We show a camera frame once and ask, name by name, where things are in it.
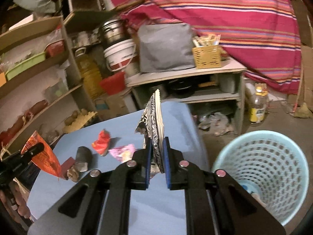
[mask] blue tablecloth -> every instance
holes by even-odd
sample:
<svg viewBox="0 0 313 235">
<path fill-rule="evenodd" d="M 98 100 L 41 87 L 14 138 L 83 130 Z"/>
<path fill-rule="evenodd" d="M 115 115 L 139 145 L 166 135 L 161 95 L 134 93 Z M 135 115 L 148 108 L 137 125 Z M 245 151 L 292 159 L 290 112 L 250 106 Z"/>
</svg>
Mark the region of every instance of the blue tablecloth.
<svg viewBox="0 0 313 235">
<path fill-rule="evenodd" d="M 161 111 L 164 135 L 169 137 L 171 147 L 182 151 L 185 160 L 208 171 L 207 153 L 188 106 L 178 102 L 165 102 L 161 104 Z M 112 138 L 120 138 L 115 146 L 133 143 L 136 149 L 142 148 L 143 135 L 134 133 L 141 115 L 142 111 L 137 111 L 64 135 L 54 148 L 54 153 L 61 164 L 70 156 L 75 158 L 79 146 L 87 146 L 96 153 L 91 143 L 98 138 L 102 129 L 109 131 Z M 94 155 L 92 168 L 105 172 L 115 169 L 119 164 L 110 154 L 104 157 Z M 32 215 L 38 219 L 74 184 L 70 180 L 58 179 L 41 171 L 27 202 Z M 131 192 L 129 235 L 149 234 L 186 234 L 184 191 L 168 190 L 165 174 L 153 177 L 146 191 Z"/>
</svg>

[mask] blue gripper pad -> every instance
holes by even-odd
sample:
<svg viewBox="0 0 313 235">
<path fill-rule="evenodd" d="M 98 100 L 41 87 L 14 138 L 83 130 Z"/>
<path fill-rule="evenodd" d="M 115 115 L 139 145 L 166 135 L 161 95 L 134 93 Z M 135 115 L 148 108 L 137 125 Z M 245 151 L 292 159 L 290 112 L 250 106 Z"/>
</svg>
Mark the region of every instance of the blue gripper pad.
<svg viewBox="0 0 313 235">
<path fill-rule="evenodd" d="M 171 168 L 170 168 L 170 162 L 168 159 L 168 148 L 167 148 L 166 139 L 163 139 L 163 165 L 164 165 L 167 188 L 170 189 L 171 188 Z"/>
<path fill-rule="evenodd" d="M 146 188 L 149 187 L 149 182 L 150 182 L 151 155 L 153 151 L 152 141 L 150 140 L 149 142 L 150 142 L 149 146 L 146 146 L 146 148 L 148 149 L 147 168 L 146 168 Z"/>
</svg>

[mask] red basket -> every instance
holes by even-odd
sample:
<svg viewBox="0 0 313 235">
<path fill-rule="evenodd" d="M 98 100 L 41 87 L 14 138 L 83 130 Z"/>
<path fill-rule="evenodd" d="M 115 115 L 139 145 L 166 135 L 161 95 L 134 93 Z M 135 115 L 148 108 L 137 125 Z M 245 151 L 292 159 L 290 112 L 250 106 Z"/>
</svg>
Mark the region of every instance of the red basket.
<svg viewBox="0 0 313 235">
<path fill-rule="evenodd" d="M 115 95 L 126 88 L 125 85 L 125 72 L 120 71 L 113 76 L 101 80 L 100 86 L 109 96 Z"/>
<path fill-rule="evenodd" d="M 54 57 L 58 54 L 61 54 L 62 52 L 64 52 L 64 39 L 50 43 L 48 46 L 46 46 L 45 48 L 45 53 L 46 53 L 46 57 Z"/>
</svg>

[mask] wicker basket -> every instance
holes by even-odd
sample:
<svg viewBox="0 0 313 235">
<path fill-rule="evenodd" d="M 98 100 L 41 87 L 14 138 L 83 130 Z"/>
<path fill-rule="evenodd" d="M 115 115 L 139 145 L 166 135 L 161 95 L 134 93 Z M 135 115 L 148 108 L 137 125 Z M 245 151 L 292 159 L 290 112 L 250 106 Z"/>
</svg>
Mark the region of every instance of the wicker basket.
<svg viewBox="0 0 313 235">
<path fill-rule="evenodd" d="M 193 48 L 192 53 L 197 69 L 222 67 L 218 45 Z"/>
</svg>

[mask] striped blanket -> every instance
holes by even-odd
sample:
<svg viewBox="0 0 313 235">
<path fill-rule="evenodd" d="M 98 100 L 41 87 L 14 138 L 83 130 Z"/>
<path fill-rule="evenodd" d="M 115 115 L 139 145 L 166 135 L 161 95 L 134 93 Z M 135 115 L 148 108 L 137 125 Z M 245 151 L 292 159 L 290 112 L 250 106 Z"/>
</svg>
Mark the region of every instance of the striped blanket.
<svg viewBox="0 0 313 235">
<path fill-rule="evenodd" d="M 122 5 L 133 0 L 112 0 Z M 145 0 L 123 18 L 142 24 L 189 23 L 198 34 L 221 34 L 220 44 L 248 68 L 246 75 L 282 93 L 297 93 L 301 48 L 289 0 Z"/>
</svg>

